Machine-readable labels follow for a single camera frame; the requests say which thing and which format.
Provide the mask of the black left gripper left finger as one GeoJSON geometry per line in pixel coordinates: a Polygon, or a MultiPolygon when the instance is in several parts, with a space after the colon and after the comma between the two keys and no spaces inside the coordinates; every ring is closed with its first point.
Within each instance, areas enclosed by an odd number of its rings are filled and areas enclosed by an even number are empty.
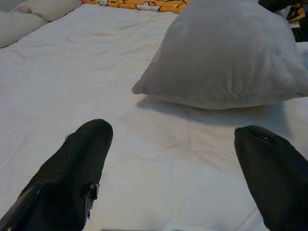
{"type": "Polygon", "coordinates": [[[112,126],[94,119],[70,134],[0,220],[2,231],[81,231],[98,197],[112,126]]]}

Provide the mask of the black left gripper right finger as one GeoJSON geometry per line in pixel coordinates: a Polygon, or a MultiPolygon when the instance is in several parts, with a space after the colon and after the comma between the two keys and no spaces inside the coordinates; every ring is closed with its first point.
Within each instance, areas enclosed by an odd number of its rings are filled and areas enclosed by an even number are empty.
{"type": "Polygon", "coordinates": [[[306,231],[307,159],[287,139],[254,125],[235,129],[234,148],[265,226],[270,231],[306,231]]]}

